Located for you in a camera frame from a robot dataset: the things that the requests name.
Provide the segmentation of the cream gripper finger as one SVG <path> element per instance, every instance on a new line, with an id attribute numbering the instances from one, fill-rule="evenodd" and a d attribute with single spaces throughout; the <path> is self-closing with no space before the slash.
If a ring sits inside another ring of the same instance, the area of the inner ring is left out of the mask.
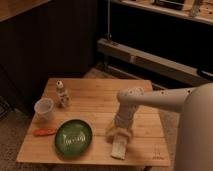
<path id="1" fill-rule="evenodd" d="M 133 131 L 127 128 L 117 127 L 114 124 L 109 125 L 105 131 L 106 139 L 111 141 L 116 135 L 122 135 L 126 137 L 127 140 L 131 140 L 133 138 Z"/>

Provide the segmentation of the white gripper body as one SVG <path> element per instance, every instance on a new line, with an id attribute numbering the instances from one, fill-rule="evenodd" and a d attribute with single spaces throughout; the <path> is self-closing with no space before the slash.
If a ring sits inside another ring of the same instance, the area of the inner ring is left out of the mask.
<path id="1" fill-rule="evenodd" d="M 131 129 L 134 117 L 132 115 L 116 115 L 114 122 L 117 127 Z"/>

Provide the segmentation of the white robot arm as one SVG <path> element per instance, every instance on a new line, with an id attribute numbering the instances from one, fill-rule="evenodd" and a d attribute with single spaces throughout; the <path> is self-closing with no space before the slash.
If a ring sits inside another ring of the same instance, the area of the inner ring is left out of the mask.
<path id="1" fill-rule="evenodd" d="M 145 92 L 121 89 L 119 108 L 106 130 L 108 137 L 133 136 L 134 114 L 140 105 L 180 113 L 174 171 L 213 171 L 213 83 L 197 87 Z"/>

